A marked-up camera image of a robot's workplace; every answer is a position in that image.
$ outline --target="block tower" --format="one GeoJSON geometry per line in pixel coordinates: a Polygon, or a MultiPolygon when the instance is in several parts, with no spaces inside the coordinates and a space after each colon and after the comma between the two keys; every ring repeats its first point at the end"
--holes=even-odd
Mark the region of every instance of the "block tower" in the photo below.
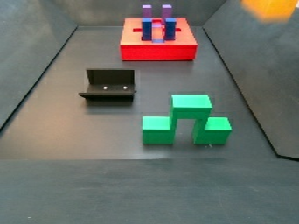
{"type": "Polygon", "coordinates": [[[200,94],[173,94],[168,116],[142,117],[142,143],[172,144],[178,119],[194,119],[194,144],[224,144],[230,133],[226,117],[209,117],[210,99],[200,94]]]}
{"type": "Polygon", "coordinates": [[[162,43],[165,40],[174,40],[174,27],[176,18],[172,17],[172,6],[169,4],[162,5],[162,15],[158,19],[158,23],[153,23],[156,19],[152,19],[152,5],[142,5],[142,36],[141,40],[152,40],[153,43],[162,43]]]}

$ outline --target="green block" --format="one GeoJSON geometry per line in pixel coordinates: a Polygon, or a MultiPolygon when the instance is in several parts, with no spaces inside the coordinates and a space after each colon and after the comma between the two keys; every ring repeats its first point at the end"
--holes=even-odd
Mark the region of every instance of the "green block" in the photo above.
{"type": "Polygon", "coordinates": [[[202,119],[197,119],[194,121],[193,127],[192,127],[192,139],[197,138],[197,135],[201,134],[204,132],[204,128],[208,122],[208,117],[202,118],[202,119]]]}
{"type": "Polygon", "coordinates": [[[170,128],[169,116],[142,117],[142,143],[172,144],[174,129],[170,128]]]}
{"type": "Polygon", "coordinates": [[[210,109],[210,98],[205,94],[173,94],[170,106],[172,128],[176,129],[178,119],[206,121],[210,109]]]}
{"type": "Polygon", "coordinates": [[[209,117],[205,128],[192,133],[194,144],[224,144],[230,133],[229,119],[226,117],[209,117]]]}

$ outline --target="red base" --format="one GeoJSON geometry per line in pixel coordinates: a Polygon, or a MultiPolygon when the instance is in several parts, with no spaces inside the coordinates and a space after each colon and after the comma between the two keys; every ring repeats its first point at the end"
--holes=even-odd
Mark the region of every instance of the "red base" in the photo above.
{"type": "MultiPolygon", "coordinates": [[[[197,43],[185,18],[176,18],[174,40],[153,43],[141,40],[141,18],[126,18],[120,40],[121,60],[193,60],[197,43]]],[[[164,28],[153,28],[153,39],[164,38],[164,28]]]]}

